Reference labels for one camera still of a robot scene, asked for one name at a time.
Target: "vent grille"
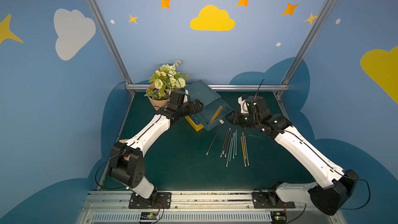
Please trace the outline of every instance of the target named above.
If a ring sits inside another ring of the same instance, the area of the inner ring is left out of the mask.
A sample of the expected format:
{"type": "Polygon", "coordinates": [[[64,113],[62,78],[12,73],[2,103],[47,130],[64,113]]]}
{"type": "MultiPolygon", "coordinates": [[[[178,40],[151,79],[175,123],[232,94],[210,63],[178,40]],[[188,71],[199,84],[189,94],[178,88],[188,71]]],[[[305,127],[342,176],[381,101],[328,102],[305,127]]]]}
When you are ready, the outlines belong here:
{"type": "MultiPolygon", "coordinates": [[[[93,215],[91,223],[137,223],[140,213],[98,212],[93,215]]],[[[182,212],[164,213],[160,222],[266,222],[272,221],[270,212],[223,211],[223,212],[182,212]]]]}

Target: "flower bouquet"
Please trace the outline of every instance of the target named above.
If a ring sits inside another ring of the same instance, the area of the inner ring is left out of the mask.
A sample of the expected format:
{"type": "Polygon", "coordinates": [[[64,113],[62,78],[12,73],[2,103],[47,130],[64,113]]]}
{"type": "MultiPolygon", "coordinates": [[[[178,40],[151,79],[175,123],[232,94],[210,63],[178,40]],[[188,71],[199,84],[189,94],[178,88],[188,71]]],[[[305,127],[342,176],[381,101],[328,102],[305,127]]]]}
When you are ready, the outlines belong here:
{"type": "Polygon", "coordinates": [[[174,61],[171,66],[169,64],[158,66],[158,70],[149,78],[149,82],[152,82],[152,84],[147,88],[145,96],[148,96],[154,107],[165,107],[169,101],[170,93],[175,89],[185,87],[185,80],[189,75],[176,72],[176,67],[179,65],[181,65],[180,61],[174,61]]]}

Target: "white cloud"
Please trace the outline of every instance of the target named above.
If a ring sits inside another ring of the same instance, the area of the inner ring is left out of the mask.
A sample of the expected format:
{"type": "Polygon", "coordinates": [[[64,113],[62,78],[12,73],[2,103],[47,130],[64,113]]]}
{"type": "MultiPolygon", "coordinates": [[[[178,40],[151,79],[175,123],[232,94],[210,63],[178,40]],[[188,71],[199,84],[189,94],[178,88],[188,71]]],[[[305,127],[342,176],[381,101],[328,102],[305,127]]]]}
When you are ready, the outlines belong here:
{"type": "Polygon", "coordinates": [[[54,14],[54,27],[58,35],[55,50],[64,61],[76,55],[96,33],[94,21],[78,10],[58,9],[54,14]]]}

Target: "mounting plate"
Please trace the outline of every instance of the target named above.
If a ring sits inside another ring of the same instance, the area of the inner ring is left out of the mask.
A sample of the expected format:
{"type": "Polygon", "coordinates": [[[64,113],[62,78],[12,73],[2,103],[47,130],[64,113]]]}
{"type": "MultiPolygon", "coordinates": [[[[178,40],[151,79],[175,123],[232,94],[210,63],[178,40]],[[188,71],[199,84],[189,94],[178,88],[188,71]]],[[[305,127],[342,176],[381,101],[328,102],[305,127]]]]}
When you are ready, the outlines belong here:
{"type": "MultiPolygon", "coordinates": [[[[135,196],[135,193],[131,194],[130,202],[129,202],[129,209],[147,209],[139,202],[140,196],[135,196]]],[[[171,192],[157,192],[156,199],[160,200],[162,203],[162,207],[164,209],[170,208],[170,202],[172,200],[172,193],[171,192]]],[[[156,204],[151,209],[159,209],[159,203],[156,204]]]]}
{"type": "MultiPolygon", "coordinates": [[[[268,192],[253,192],[253,205],[254,208],[285,208],[285,203],[279,200],[275,206],[271,206],[268,203],[269,193],[268,192]]],[[[287,208],[295,208],[294,202],[286,202],[287,208]]]]}

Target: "cloud decal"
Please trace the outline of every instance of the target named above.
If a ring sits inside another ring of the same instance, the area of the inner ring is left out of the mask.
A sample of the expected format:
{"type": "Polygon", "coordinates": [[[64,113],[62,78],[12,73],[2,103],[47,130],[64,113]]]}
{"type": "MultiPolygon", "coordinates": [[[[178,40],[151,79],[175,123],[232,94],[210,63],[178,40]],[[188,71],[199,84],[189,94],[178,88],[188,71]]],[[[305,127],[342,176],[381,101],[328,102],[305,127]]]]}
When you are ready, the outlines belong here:
{"type": "Polygon", "coordinates": [[[376,49],[366,52],[361,58],[361,67],[398,103],[398,46],[390,51],[376,49]]]}
{"type": "Polygon", "coordinates": [[[214,5],[206,5],[189,25],[194,30],[231,30],[235,27],[235,21],[229,18],[226,10],[220,10],[214,5]]]}
{"type": "Polygon", "coordinates": [[[96,33],[94,21],[78,10],[58,9],[54,14],[54,27],[58,35],[55,50],[64,61],[76,55],[96,33]]]}

